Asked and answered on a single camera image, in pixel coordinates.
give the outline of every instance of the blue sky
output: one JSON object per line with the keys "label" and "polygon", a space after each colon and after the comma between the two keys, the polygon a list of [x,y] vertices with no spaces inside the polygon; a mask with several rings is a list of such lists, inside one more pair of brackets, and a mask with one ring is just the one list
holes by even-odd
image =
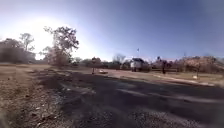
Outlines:
{"label": "blue sky", "polygon": [[1,0],[0,16],[0,37],[28,31],[36,52],[51,44],[46,23],[76,28],[82,58],[224,56],[223,0]]}

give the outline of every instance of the bare tree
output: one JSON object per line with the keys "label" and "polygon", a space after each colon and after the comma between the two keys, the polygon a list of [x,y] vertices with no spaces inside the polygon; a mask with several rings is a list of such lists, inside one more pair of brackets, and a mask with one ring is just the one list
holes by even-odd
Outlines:
{"label": "bare tree", "polygon": [[79,42],[76,39],[76,30],[68,27],[59,27],[53,30],[45,27],[44,30],[53,35],[53,47],[47,47],[45,58],[57,66],[63,66],[70,62],[71,52],[78,49]]}
{"label": "bare tree", "polygon": [[113,65],[116,69],[121,69],[121,65],[124,62],[125,55],[116,54],[113,57]]}
{"label": "bare tree", "polygon": [[82,58],[80,58],[80,57],[75,57],[73,59],[76,63],[80,63],[82,61]]}
{"label": "bare tree", "polygon": [[34,46],[29,47],[29,45],[34,41],[34,38],[32,37],[30,33],[21,34],[20,40],[22,41],[26,51],[34,50]]}

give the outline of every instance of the dirt patch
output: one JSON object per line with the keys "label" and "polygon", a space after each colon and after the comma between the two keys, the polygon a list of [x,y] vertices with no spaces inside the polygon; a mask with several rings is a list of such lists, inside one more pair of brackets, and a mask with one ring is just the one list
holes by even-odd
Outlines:
{"label": "dirt patch", "polygon": [[3,128],[224,126],[221,88],[38,66],[6,66],[0,75]]}

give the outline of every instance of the treeline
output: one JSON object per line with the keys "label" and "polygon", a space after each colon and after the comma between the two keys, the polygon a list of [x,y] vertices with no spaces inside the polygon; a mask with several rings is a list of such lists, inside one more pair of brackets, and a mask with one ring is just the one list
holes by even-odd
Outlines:
{"label": "treeline", "polygon": [[34,49],[30,46],[33,38],[30,34],[21,34],[20,40],[7,38],[0,41],[0,62],[32,63],[35,61]]}
{"label": "treeline", "polygon": [[[98,61],[93,64],[91,59],[82,60],[79,57],[74,58],[73,66],[97,67],[105,69],[131,70],[131,60],[125,60],[125,56],[115,55],[113,61]],[[143,71],[162,71],[165,68],[167,72],[203,72],[203,73],[223,73],[224,59],[213,56],[195,56],[183,57],[175,61],[167,61],[157,58],[154,62],[144,61],[142,64]]]}
{"label": "treeline", "polygon": [[[131,70],[131,60],[126,56],[116,54],[113,60],[102,61],[100,58],[84,59],[73,58],[71,52],[78,49],[79,41],[76,39],[76,30],[69,27],[58,27],[53,30],[45,27],[44,30],[52,35],[53,46],[44,48],[39,54],[44,55],[43,60],[35,60],[34,47],[31,43],[34,38],[29,33],[21,34],[20,40],[7,38],[0,41],[0,62],[37,63],[55,66],[85,66],[117,70]],[[166,70],[176,72],[204,72],[223,73],[224,59],[213,56],[183,57],[175,61],[167,61],[157,57],[156,61],[144,61],[142,71]]]}

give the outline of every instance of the house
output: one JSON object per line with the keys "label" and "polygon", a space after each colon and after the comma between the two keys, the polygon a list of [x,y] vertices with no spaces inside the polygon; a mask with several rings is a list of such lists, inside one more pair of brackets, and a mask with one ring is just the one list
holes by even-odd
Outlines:
{"label": "house", "polygon": [[141,71],[143,67],[144,60],[141,58],[132,58],[131,60],[131,70],[133,72]]}

